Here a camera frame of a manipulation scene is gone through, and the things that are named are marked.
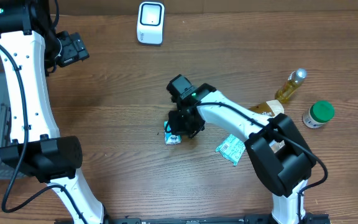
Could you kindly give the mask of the small teal tissue pack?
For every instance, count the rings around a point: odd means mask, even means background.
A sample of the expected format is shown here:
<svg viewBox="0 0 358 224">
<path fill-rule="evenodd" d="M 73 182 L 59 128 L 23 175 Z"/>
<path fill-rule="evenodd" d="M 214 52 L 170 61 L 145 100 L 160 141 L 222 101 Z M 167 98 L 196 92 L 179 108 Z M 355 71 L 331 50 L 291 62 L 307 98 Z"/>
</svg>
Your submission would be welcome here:
<svg viewBox="0 0 358 224">
<path fill-rule="evenodd" d="M 166 145 L 176 145 L 181 143 L 181 136 L 177 136 L 171 133 L 168 121 L 164 122 L 164 136 Z"/>
</svg>

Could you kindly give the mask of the brown snack package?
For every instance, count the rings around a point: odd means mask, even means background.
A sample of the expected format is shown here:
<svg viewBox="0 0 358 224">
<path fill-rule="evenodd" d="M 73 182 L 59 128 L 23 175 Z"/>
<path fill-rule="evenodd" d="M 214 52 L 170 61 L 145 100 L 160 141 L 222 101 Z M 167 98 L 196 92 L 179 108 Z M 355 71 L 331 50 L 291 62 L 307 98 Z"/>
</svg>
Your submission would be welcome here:
<svg viewBox="0 0 358 224">
<path fill-rule="evenodd" d="M 276 117 L 280 113 L 285 112 L 283 105 L 278 100 L 270 100 L 260 103 L 253 107 L 250 107 L 249 110 L 272 118 Z M 270 143 L 270 147 L 272 148 L 273 152 L 277 152 L 284 145 L 285 145 L 284 141 L 281 142 L 272 141 Z"/>
</svg>

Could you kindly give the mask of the yellow oil bottle silver cap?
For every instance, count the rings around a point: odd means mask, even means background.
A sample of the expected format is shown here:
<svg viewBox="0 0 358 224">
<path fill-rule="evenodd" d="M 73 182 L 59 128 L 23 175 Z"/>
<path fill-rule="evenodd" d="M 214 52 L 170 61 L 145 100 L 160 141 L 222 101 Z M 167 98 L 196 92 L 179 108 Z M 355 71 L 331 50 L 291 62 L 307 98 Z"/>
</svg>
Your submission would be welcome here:
<svg viewBox="0 0 358 224">
<path fill-rule="evenodd" d="M 275 99 L 281 103 L 288 102 L 292 94 L 303 84 L 307 74 L 308 72 L 303 68 L 293 71 L 283 86 L 276 92 Z"/>
</svg>

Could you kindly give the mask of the green lid jar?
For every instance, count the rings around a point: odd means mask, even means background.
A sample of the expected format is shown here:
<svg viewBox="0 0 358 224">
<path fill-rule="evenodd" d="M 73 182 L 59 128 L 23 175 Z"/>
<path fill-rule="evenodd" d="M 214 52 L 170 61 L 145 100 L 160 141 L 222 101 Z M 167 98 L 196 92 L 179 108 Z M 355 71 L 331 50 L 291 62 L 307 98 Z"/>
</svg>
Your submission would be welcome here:
<svg viewBox="0 0 358 224">
<path fill-rule="evenodd" d="M 302 115 L 303 123 L 311 128 L 317 129 L 334 118 L 334 106 L 328 101 L 317 101 Z"/>
</svg>

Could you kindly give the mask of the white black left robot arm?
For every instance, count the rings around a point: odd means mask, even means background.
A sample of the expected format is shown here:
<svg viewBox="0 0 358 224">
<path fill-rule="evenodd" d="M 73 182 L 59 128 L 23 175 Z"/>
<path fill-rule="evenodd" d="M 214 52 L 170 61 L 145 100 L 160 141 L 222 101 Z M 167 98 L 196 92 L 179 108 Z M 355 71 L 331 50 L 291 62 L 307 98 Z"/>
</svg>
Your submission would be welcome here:
<svg viewBox="0 0 358 224">
<path fill-rule="evenodd" d="M 12 118 L 11 142 L 0 158 L 54 191 L 73 223 L 110 223 L 81 170 L 79 139 L 61 136 L 50 106 L 46 77 L 89 56 L 80 35 L 57 32 L 57 24 L 48 1 L 0 1 L 0 57 Z"/>
</svg>

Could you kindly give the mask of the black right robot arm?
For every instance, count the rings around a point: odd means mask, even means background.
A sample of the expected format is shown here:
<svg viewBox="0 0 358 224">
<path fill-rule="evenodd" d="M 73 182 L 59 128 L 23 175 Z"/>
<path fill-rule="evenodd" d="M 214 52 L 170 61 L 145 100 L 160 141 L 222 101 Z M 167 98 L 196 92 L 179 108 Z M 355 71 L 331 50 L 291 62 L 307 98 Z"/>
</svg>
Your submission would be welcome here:
<svg viewBox="0 0 358 224">
<path fill-rule="evenodd" d="M 207 83 L 195 87 L 183 75 L 172 79 L 167 91 L 177 105 L 168 114 L 168 132 L 193 138 L 210 123 L 241 140 L 257 177 L 273 194 L 271 221 L 303 223 L 303 192 L 317 160 L 291 118 L 248 110 Z"/>
</svg>

